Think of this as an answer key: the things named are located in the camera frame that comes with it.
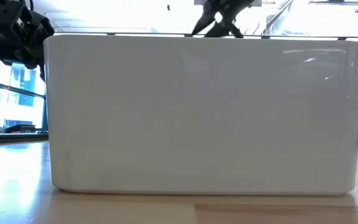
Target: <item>white plastic bin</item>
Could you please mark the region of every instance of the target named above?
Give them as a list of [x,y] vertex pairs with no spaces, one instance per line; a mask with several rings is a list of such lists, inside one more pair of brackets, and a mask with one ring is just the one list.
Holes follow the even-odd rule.
[[354,188],[358,43],[45,41],[53,185],[337,195]]

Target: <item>glossy white container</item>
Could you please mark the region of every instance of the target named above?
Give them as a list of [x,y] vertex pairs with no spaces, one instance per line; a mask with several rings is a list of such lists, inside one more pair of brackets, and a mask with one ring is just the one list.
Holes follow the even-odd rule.
[[358,43],[45,41],[53,185],[337,195],[354,188]]

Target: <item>desk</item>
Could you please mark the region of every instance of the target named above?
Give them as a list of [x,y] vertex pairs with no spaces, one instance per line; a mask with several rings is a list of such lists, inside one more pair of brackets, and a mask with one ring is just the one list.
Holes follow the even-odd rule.
[[1,145],[2,223],[358,223],[358,169],[338,197],[71,194],[51,185],[48,142]]

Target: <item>white box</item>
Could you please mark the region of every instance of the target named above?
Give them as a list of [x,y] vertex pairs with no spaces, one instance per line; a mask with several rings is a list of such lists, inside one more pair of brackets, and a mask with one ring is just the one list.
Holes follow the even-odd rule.
[[337,195],[354,188],[358,43],[45,41],[53,185]]

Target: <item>glass window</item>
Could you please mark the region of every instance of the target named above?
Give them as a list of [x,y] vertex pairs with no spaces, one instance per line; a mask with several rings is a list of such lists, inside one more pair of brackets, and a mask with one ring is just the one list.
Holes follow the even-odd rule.
[[15,124],[34,124],[42,127],[44,99],[0,89],[0,127]]
[[45,83],[40,78],[39,67],[29,70],[21,64],[14,63],[12,66],[7,66],[0,62],[0,84],[45,94]]

